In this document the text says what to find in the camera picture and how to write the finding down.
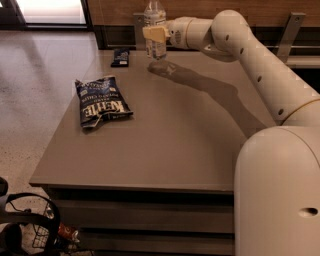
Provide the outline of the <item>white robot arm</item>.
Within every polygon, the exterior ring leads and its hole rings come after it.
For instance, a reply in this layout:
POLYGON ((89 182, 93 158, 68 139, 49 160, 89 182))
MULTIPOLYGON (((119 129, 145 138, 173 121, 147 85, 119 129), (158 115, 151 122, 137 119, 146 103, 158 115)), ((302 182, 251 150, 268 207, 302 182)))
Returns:
POLYGON ((249 138, 237 158, 235 255, 320 256, 319 93, 234 10, 147 25, 143 36, 239 62, 276 122, 249 138))

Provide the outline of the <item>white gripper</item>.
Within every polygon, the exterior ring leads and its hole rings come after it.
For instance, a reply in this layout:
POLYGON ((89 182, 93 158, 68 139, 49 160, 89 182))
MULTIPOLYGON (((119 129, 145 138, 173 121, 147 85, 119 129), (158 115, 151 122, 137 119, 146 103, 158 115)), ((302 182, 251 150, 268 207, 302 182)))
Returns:
POLYGON ((170 37, 169 41, 173 47, 188 49, 187 30, 191 21, 191 18, 176 18, 169 20, 167 27, 163 25, 146 26, 142 30, 143 36, 145 39, 158 43, 165 43, 170 37))

